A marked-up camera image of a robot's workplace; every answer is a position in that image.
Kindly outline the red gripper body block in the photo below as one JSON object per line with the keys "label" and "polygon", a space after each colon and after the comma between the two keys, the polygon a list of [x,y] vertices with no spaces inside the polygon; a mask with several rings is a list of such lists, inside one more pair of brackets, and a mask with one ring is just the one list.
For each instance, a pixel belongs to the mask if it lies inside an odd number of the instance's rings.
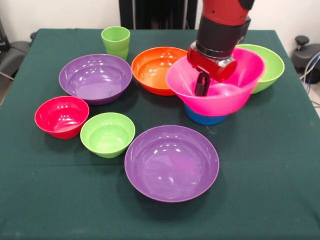
{"label": "red gripper body block", "polygon": [[206,73],[219,83],[229,79],[235,72],[238,63],[232,57],[218,60],[200,53],[195,46],[188,48],[187,60],[200,73]]}

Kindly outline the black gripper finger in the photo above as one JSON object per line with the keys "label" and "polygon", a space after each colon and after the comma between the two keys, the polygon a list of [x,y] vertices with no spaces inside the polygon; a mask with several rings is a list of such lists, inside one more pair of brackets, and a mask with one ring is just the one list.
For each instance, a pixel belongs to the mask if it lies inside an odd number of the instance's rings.
{"label": "black gripper finger", "polygon": [[201,73],[199,75],[199,95],[205,97],[208,93],[208,89],[211,83],[211,78],[207,73]]}
{"label": "black gripper finger", "polygon": [[205,92],[205,73],[200,72],[196,80],[194,94],[196,96],[204,96],[204,92]]}

